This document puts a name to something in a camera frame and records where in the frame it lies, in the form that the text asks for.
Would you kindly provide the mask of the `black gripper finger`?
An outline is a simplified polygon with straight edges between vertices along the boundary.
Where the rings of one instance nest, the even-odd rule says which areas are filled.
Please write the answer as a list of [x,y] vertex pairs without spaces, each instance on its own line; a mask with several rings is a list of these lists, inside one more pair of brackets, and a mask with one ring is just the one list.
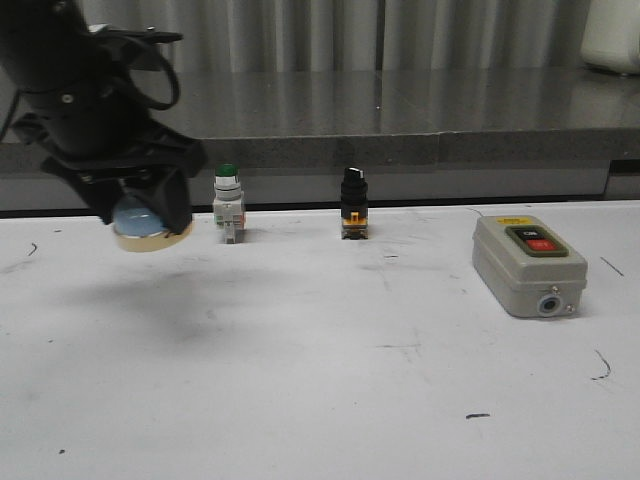
[[172,233],[182,234],[192,221],[187,179],[179,169],[154,170],[144,188],[144,203]]
[[105,225],[113,222],[114,209],[124,194],[117,180],[101,179],[94,175],[72,175],[66,183]]

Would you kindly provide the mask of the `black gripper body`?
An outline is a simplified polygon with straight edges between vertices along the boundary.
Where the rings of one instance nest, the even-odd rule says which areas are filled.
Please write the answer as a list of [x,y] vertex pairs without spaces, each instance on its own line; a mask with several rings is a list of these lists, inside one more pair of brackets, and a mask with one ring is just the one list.
[[154,120],[180,98],[168,76],[170,100],[149,97],[125,74],[70,78],[11,75],[30,112],[13,128],[49,157],[43,169],[75,183],[167,183],[194,177],[206,164],[202,143]]

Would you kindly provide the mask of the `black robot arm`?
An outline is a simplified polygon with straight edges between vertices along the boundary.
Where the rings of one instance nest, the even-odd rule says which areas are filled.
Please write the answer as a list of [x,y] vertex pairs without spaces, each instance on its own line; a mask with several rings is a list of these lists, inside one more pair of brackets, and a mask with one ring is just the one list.
[[101,218],[133,197],[180,235],[192,222],[187,185],[205,165],[202,143],[151,113],[180,98],[157,44],[174,32],[91,31],[73,1],[4,1],[1,66],[30,108],[12,128],[47,153],[44,172],[65,181]]

